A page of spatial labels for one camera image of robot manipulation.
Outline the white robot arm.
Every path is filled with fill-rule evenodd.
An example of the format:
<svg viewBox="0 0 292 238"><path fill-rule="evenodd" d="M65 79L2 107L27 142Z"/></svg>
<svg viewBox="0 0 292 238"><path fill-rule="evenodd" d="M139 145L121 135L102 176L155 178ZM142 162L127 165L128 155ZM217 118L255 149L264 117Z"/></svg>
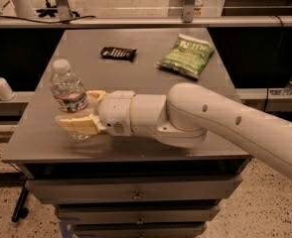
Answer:
<svg viewBox="0 0 292 238"><path fill-rule="evenodd" d="M93 90L93 105L56 118L69 132L140 135L193 148L212 132L292 180L292 122L197 84L178 83L166 95Z"/></svg>

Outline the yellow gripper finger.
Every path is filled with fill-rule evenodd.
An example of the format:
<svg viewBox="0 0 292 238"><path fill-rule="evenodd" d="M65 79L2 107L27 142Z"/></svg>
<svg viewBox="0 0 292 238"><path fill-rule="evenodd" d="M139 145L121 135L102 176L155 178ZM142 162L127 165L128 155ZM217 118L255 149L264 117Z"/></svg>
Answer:
<svg viewBox="0 0 292 238"><path fill-rule="evenodd" d="M87 94L95 98L98 102L100 102L107 95L104 90L89 90Z"/></svg>
<svg viewBox="0 0 292 238"><path fill-rule="evenodd" d="M66 131L87 135L97 135L106 130L98 116L89 114L83 117L57 116L57 123Z"/></svg>

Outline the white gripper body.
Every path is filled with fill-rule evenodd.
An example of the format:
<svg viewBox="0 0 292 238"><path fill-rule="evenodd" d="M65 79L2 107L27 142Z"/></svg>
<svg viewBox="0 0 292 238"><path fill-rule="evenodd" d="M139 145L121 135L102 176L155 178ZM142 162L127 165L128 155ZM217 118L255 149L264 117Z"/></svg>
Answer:
<svg viewBox="0 0 292 238"><path fill-rule="evenodd" d="M100 102L99 118L112 136L130 136L130 107L135 96L133 91L116 90L108 93Z"/></svg>

